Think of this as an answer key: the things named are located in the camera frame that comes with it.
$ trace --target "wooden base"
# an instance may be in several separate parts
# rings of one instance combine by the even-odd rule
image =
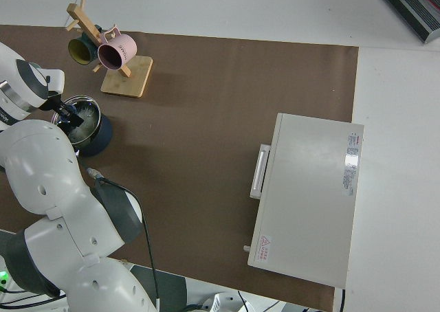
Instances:
[[[130,77],[122,76],[117,70],[108,70],[102,82],[102,92],[133,98],[142,96],[153,59],[149,56],[135,56],[126,65],[131,69]]]

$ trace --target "mug handle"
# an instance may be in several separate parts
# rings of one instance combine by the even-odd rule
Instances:
[[[115,31],[116,36],[121,36],[121,32],[119,31],[119,28],[116,27],[116,25],[114,25],[111,29],[107,30],[106,32],[101,32],[99,34],[102,44],[107,44],[109,41],[107,40],[107,38],[105,37],[106,34]]]

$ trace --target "warning label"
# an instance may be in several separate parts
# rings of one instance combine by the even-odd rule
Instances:
[[[269,258],[270,245],[272,242],[272,237],[268,235],[260,235],[258,242],[258,250],[256,260],[258,262],[266,263]]]
[[[354,194],[355,178],[359,166],[360,136],[352,133],[348,138],[348,146],[345,154],[345,169],[342,179],[342,189],[344,195],[352,196]]]

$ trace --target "red warning triangle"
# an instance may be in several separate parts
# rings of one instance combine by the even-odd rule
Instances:
[[[270,243],[270,241],[263,235],[261,237],[261,247],[264,245],[268,245]]]

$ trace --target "dark green mug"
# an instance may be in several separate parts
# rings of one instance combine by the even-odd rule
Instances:
[[[95,25],[99,32],[102,28]],[[78,38],[72,39],[67,46],[70,56],[80,65],[88,65],[98,57],[98,46],[83,32]]]

